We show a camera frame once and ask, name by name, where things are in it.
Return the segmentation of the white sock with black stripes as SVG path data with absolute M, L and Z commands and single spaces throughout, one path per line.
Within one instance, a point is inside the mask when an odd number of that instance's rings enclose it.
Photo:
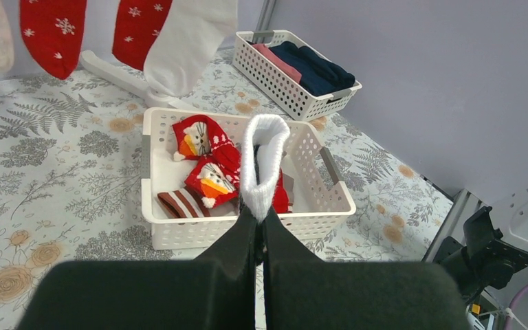
M 144 62 L 144 76 L 159 94 L 189 94 L 224 39 L 237 30 L 237 1 L 173 1 Z

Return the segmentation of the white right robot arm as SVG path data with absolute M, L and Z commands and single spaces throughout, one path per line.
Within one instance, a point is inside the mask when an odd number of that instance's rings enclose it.
M 528 267 L 528 186 L 493 205 L 463 189 L 423 260 L 441 265 L 466 303 L 506 287 Z

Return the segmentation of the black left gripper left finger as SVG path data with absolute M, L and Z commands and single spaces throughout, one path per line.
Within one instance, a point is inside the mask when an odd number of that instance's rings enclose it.
M 20 329 L 253 329 L 258 223 L 243 209 L 192 260 L 68 261 L 39 284 Z

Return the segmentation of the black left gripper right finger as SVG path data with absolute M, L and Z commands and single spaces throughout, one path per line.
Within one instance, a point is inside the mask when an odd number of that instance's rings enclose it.
M 274 211 L 262 222 L 268 329 L 468 329 L 457 286 L 434 263 L 328 262 Z

